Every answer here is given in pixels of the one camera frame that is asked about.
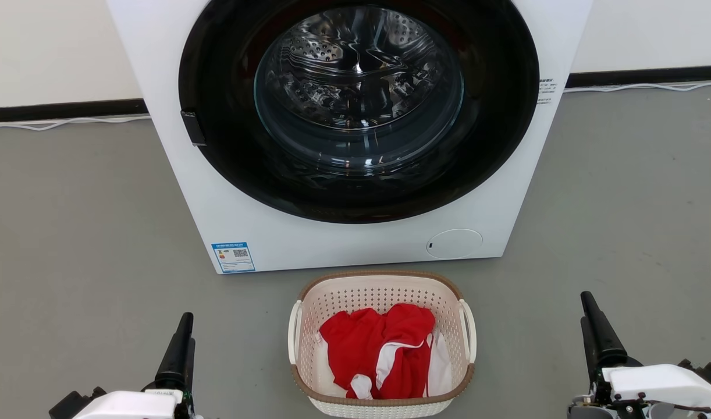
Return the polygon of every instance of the washing machine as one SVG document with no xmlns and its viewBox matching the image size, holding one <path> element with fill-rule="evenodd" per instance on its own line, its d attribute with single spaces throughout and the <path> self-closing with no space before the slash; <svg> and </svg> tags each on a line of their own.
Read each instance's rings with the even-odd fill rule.
<svg viewBox="0 0 711 419">
<path fill-rule="evenodd" d="M 591 3 L 108 0 L 220 274 L 500 257 Z"/>
</svg>

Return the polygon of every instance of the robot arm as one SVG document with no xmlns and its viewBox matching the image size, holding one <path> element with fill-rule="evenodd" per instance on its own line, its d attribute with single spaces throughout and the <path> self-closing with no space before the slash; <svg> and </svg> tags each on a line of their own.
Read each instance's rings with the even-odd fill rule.
<svg viewBox="0 0 711 419">
<path fill-rule="evenodd" d="M 50 409 L 51 419 L 203 419 L 193 406 L 193 361 L 195 339 L 193 313 L 185 313 L 167 346 L 154 381 L 140 392 L 106 393 L 94 389 L 92 396 L 71 392 Z"/>
<path fill-rule="evenodd" d="M 583 292 L 581 302 L 591 386 L 588 395 L 574 398 L 568 419 L 667 419 L 674 409 L 711 417 L 711 363 L 643 366 L 627 355 L 593 295 Z"/>
</svg>

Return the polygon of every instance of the washing machine door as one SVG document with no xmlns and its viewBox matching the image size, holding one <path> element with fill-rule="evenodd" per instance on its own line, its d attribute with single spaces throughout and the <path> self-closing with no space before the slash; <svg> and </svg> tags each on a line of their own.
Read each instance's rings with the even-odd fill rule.
<svg viewBox="0 0 711 419">
<path fill-rule="evenodd" d="M 489 178 L 528 128 L 539 63 L 510 0 L 211 0 L 179 82 L 191 140 L 238 189 L 374 223 Z"/>
</svg>

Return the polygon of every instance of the beige basket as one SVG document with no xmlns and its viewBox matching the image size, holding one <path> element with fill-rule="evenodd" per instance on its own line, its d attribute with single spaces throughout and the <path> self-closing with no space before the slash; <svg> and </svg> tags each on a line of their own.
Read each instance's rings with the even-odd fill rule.
<svg viewBox="0 0 711 419">
<path fill-rule="evenodd" d="M 355 400 L 323 395 L 332 385 L 318 368 L 315 335 L 334 313 L 372 307 L 385 313 L 396 303 L 429 308 L 446 339 L 454 389 L 445 395 L 405 400 Z M 475 371 L 477 338 L 472 311 L 459 290 L 437 274 L 363 271 L 323 276 L 303 289 L 289 320 L 289 361 L 296 384 L 317 409 L 330 416 L 363 419 L 425 417 L 447 408 Z"/>
</svg>

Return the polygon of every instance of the basket handle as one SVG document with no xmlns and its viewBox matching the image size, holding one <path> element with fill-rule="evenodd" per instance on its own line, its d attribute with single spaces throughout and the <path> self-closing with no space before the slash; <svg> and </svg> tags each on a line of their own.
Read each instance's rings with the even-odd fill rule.
<svg viewBox="0 0 711 419">
<path fill-rule="evenodd" d="M 301 305 L 302 301 L 298 300 L 291 309 L 291 318 L 289 318 L 289 362 L 291 365 L 296 364 L 296 358 L 299 356 L 299 332 L 301 331 Z"/>
<path fill-rule="evenodd" d="M 477 328 L 475 327 L 475 317 L 472 315 L 470 305 L 464 300 L 459 300 L 459 313 L 462 316 L 461 331 L 464 334 L 464 352 L 470 364 L 475 363 L 477 357 Z"/>
</svg>

